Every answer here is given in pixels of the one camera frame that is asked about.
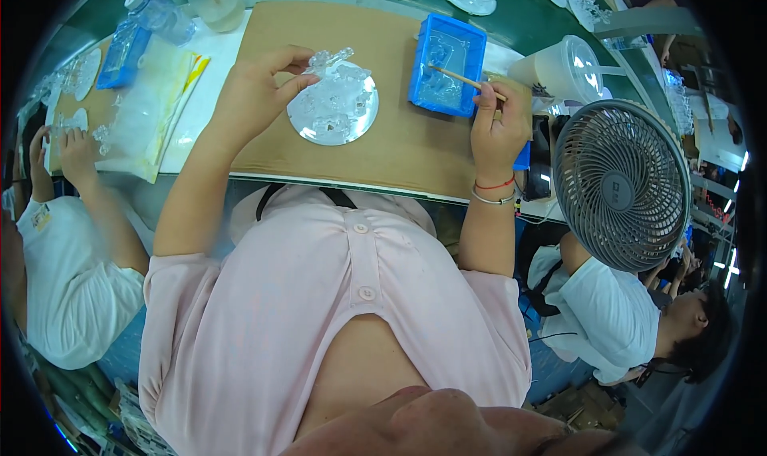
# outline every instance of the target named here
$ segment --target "paintbrush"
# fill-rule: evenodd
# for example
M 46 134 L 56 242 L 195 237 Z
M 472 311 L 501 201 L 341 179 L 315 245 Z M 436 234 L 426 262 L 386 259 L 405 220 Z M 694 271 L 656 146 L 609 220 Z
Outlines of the paintbrush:
M 458 81 L 460 81 L 460 82 L 464 82 L 466 85 L 471 85 L 471 86 L 473 86 L 473 87 L 477 88 L 478 90 L 482 91 L 482 86 L 481 86 L 479 83 L 477 83 L 477 82 L 473 82 L 472 80 L 470 80 L 470 79 L 468 79 L 468 78 L 462 77 L 462 76 L 461 76 L 461 75 L 459 75 L 458 73 L 453 73 L 453 72 L 451 72 L 451 71 L 449 71 L 449 70 L 446 70 L 445 68 L 440 68 L 440 67 L 438 67 L 438 66 L 434 66 L 434 65 L 432 65 L 431 63 L 429 63 L 429 68 L 434 68 L 434 69 L 436 69 L 436 71 L 438 71 L 438 72 L 444 73 L 445 75 L 447 75 L 447 76 L 449 76 L 449 77 L 451 77 L 451 78 L 455 78 L 456 80 L 458 80 Z M 499 100 L 501 100 L 502 102 L 505 102 L 505 101 L 506 101 L 506 97 L 505 97 L 505 96 L 503 96 L 503 95 L 501 95 L 501 94 L 500 94 L 500 93 L 498 93 L 498 92 L 496 92 L 496 93 L 495 93 L 495 96 L 496 96 L 496 97 L 497 97 Z

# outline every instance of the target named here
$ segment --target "hand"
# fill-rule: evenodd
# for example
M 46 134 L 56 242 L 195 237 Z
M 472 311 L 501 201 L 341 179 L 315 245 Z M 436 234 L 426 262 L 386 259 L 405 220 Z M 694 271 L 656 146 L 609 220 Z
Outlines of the hand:
M 64 177 L 80 193 L 93 182 L 98 182 L 96 172 L 96 142 L 80 128 L 74 128 L 58 139 Z
M 29 144 L 29 164 L 44 168 L 45 148 L 43 148 L 43 138 L 45 138 L 46 143 L 51 143 L 50 126 L 41 126 L 32 137 L 32 143 Z
M 313 54 L 309 48 L 290 45 L 266 53 L 257 61 L 236 62 L 210 119 L 217 130 L 216 140 L 239 153 L 263 133 L 301 90 L 320 81 L 316 75 L 302 75 Z M 277 86 L 274 75 L 278 72 L 297 76 Z
M 679 269 L 676 270 L 676 278 L 682 279 L 687 274 L 687 269 L 690 268 L 690 264 L 692 263 L 693 254 L 687 250 L 687 247 L 685 247 L 685 251 L 682 252 L 682 264 L 679 266 Z
M 502 103 L 495 97 L 496 92 L 506 97 L 500 120 L 493 120 L 495 109 Z M 523 116 L 522 96 L 503 83 L 485 82 L 474 103 L 479 106 L 471 135 L 476 181 L 479 186 L 498 186 L 514 176 L 514 160 L 530 135 L 531 128 Z

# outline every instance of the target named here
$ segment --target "black strap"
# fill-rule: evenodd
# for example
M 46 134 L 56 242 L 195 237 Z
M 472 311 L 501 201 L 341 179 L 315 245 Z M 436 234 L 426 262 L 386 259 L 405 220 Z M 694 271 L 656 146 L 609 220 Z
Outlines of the black strap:
M 261 221 L 261 215 L 264 213 L 264 208 L 266 208 L 266 203 L 269 202 L 269 199 L 274 196 L 274 193 L 277 193 L 282 189 L 282 187 L 285 185 L 285 183 L 271 183 L 266 188 L 266 192 L 264 193 L 264 196 L 261 197 L 261 201 L 258 202 L 258 207 L 255 209 L 255 220 Z M 351 208 L 352 210 L 356 210 L 357 207 L 354 206 L 354 203 L 351 202 L 348 196 L 344 194 L 341 190 L 338 188 L 318 188 L 319 191 L 322 191 L 328 197 L 331 199 L 334 205 L 340 206 L 340 207 L 346 207 Z
M 562 267 L 562 260 L 560 259 L 546 275 L 541 278 L 541 281 L 535 285 L 535 288 L 528 290 L 525 296 L 530 300 L 530 306 L 542 317 L 553 317 L 560 314 L 559 308 L 554 305 L 546 303 L 543 290 L 548 286 L 551 276 L 554 275 L 554 271 Z

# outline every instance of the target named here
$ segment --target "electric fan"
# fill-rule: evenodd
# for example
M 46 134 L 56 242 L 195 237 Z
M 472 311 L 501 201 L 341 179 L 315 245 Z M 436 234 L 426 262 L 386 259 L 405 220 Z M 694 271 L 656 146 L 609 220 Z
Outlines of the electric fan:
M 609 267 L 656 267 L 685 233 L 690 170 L 671 130 L 636 103 L 582 107 L 562 128 L 552 169 L 564 219 Z

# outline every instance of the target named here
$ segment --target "cardboard sheet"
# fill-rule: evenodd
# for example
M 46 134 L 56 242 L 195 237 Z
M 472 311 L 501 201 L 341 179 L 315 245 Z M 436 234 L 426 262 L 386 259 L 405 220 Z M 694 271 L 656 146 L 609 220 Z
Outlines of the cardboard sheet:
M 368 68 L 380 105 L 358 140 L 326 147 L 304 140 L 284 113 L 237 156 L 232 171 L 321 178 L 469 198 L 474 181 L 471 121 L 429 112 L 407 100 L 420 21 L 393 13 L 320 2 L 260 2 L 238 60 L 294 44 L 337 52 Z
M 107 49 L 111 41 L 111 38 L 107 38 L 98 45 L 101 48 L 101 64 L 103 64 L 103 60 L 107 57 Z M 55 115 L 61 113 L 63 117 L 68 118 L 72 117 L 79 108 L 85 108 L 85 112 L 88 115 L 88 130 L 92 131 L 99 127 L 99 125 L 108 126 L 114 121 L 117 107 L 112 106 L 112 104 L 116 98 L 117 92 L 115 90 L 97 90 L 96 82 L 93 82 L 93 87 L 81 102 L 74 99 L 74 94 L 62 93 L 56 105 Z M 58 159 L 58 142 L 55 141 L 57 135 L 54 133 L 51 134 L 51 160 L 49 166 L 51 172 L 62 169 Z

